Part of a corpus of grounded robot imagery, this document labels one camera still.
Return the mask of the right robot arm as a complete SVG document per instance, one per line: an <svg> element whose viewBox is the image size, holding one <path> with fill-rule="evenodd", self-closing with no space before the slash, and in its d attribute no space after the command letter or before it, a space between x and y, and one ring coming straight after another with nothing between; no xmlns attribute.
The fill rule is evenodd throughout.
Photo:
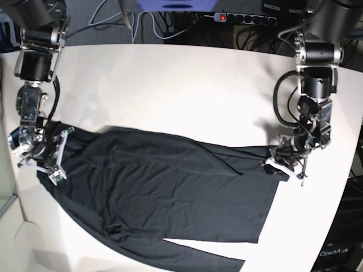
<svg viewBox="0 0 363 272"><path fill-rule="evenodd" d="M65 1L1 1L1 10L20 28L14 75L23 80L16 98L19 127L8 136L18 167L42 172L54 185L66 180L62 157L73 127L48 131L60 98L56 70L65 47L69 17Z"/></svg>

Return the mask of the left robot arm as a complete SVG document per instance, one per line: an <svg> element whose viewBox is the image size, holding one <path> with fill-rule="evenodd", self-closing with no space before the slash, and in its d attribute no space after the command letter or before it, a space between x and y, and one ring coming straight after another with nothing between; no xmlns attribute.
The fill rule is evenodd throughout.
<svg viewBox="0 0 363 272"><path fill-rule="evenodd" d="M279 122L293 130L272 147L262 167L271 174L284 173L304 181L307 159L312 151L331 142L332 100L337 91L338 67L344 60L343 41L362 15L362 1L321 1L297 25L278 33L278 39L294 48L296 69L285 73L273 91L273 108ZM299 93L299 117L285 121L278 111L281 83L295 76Z"/></svg>

